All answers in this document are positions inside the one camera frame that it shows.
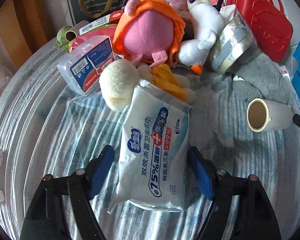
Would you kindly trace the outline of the white lint roller refill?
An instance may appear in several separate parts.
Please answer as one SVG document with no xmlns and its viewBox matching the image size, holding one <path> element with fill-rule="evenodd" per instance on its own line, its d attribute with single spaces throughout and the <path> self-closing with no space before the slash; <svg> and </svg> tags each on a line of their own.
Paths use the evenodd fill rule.
<svg viewBox="0 0 300 240">
<path fill-rule="evenodd" d="M 246 118 L 253 132 L 278 131 L 292 124 L 293 111 L 287 104 L 255 98 L 248 104 Z"/>
</svg>

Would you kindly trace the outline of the white wet wipes pack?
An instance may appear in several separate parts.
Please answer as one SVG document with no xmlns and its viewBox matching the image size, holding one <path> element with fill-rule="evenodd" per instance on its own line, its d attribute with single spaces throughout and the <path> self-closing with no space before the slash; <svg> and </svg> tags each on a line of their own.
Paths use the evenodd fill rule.
<svg viewBox="0 0 300 240">
<path fill-rule="evenodd" d="M 109 213 L 126 201 L 145 210 L 183 210 L 190 109 L 146 80 L 135 86 L 122 127 L 119 182 Z"/>
</svg>

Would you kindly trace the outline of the white duck plush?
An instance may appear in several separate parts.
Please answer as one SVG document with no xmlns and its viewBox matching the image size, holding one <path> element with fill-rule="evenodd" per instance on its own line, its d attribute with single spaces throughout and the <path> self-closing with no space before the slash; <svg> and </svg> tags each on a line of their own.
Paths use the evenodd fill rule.
<svg viewBox="0 0 300 240">
<path fill-rule="evenodd" d="M 202 74 L 210 49 L 225 27 L 220 13 L 222 5 L 223 0 L 218 0 L 215 5 L 211 0 L 187 0 L 194 39 L 181 42 L 175 58 L 197 75 Z"/>
</svg>

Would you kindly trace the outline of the orange dress pig plush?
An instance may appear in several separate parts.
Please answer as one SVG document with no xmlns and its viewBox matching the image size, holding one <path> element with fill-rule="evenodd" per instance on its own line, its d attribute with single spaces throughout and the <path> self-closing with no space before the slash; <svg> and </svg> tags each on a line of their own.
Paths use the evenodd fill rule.
<svg viewBox="0 0 300 240">
<path fill-rule="evenodd" d="M 134 64 L 171 66 L 184 29 L 185 22 L 165 0 L 129 0 L 115 30 L 113 51 Z"/>
</svg>

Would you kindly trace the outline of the grey plush toy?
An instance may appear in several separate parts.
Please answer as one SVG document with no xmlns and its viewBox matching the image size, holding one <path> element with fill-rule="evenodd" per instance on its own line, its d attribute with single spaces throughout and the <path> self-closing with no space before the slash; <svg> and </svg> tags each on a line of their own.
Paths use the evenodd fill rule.
<svg viewBox="0 0 300 240">
<path fill-rule="evenodd" d="M 277 67 L 278 64 L 260 49 L 247 49 L 229 70 L 240 78 L 233 82 L 233 92 L 243 102 L 261 98 L 291 105 L 293 93 Z"/>
</svg>

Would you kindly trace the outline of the red bear suitcase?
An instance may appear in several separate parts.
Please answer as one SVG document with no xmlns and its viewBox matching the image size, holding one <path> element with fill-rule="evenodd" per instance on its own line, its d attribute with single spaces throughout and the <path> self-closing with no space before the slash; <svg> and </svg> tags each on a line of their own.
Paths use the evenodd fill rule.
<svg viewBox="0 0 300 240">
<path fill-rule="evenodd" d="M 248 24 L 258 47 L 280 62 L 289 47 L 293 26 L 285 16 L 281 0 L 227 0 L 234 4 Z"/>
</svg>

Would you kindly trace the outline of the cream yellow plush toy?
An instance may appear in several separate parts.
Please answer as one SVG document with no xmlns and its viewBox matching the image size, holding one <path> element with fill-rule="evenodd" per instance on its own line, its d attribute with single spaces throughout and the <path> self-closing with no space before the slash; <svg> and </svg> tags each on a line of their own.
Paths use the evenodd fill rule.
<svg viewBox="0 0 300 240">
<path fill-rule="evenodd" d="M 134 88 L 141 79 L 189 105 L 196 99 L 189 79 L 172 73 L 167 64 L 151 68 L 144 62 L 134 66 L 128 60 L 119 59 L 107 66 L 99 78 L 101 93 L 107 106 L 115 112 L 124 110 L 131 104 Z"/>
</svg>

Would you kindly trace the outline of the clear cotton swab box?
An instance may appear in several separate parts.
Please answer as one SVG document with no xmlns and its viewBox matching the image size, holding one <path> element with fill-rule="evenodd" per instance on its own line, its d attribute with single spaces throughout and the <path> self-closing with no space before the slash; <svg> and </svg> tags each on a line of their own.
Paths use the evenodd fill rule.
<svg viewBox="0 0 300 240">
<path fill-rule="evenodd" d="M 90 92 L 104 69 L 114 61 L 110 37 L 99 35 L 65 55 L 57 68 L 70 89 L 84 95 Z"/>
</svg>

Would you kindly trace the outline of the pink pouch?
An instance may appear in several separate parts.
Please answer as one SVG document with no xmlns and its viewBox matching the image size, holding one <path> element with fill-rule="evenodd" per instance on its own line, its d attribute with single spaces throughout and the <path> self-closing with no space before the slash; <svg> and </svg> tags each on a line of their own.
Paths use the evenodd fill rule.
<svg viewBox="0 0 300 240">
<path fill-rule="evenodd" d="M 108 37 L 110 37 L 110 40 L 113 41 L 116 27 L 117 27 L 117 24 L 106 24 L 101 28 L 97 28 L 97 29 L 89 31 L 83 35 L 79 35 L 73 41 L 69 42 L 65 46 L 65 48 L 66 48 L 67 52 L 72 52 L 79 45 L 83 44 L 85 41 L 87 41 L 88 39 L 90 39 L 94 36 L 108 36 Z"/>
</svg>

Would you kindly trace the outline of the white red ointment box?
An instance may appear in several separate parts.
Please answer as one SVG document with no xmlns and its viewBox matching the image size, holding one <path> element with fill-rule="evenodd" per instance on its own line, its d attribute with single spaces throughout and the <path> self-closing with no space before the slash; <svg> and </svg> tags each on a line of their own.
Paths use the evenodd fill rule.
<svg viewBox="0 0 300 240">
<path fill-rule="evenodd" d="M 94 20 L 91 23 L 88 23 L 87 25 L 83 26 L 82 28 L 79 29 L 79 34 L 83 35 L 89 31 L 92 31 L 96 28 L 99 28 L 105 24 L 115 24 L 118 23 L 121 16 L 123 15 L 124 11 L 123 10 L 117 10 L 109 15 L 102 16 L 99 19 Z"/>
</svg>

